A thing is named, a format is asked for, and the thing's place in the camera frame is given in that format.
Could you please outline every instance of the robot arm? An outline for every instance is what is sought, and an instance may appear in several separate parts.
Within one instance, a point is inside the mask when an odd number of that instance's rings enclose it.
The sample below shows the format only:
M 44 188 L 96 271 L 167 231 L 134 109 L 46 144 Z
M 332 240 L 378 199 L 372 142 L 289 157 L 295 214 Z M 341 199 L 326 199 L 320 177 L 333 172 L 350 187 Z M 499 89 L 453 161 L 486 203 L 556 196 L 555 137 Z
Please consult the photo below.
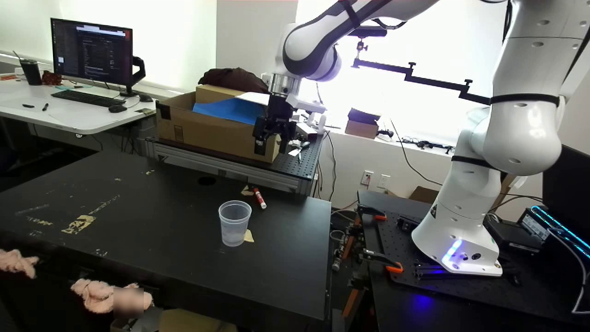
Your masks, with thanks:
M 409 21 L 437 0 L 339 0 L 293 28 L 282 45 L 285 76 L 274 100 L 296 93 L 298 78 L 332 80 L 339 69 L 335 41 L 376 17 Z M 560 153 L 560 89 L 588 45 L 586 0 L 507 0 L 503 48 L 490 105 L 457 140 L 451 170 L 413 244 L 446 271 L 499 277 L 499 249 L 483 218 L 499 196 L 499 172 L 532 176 Z

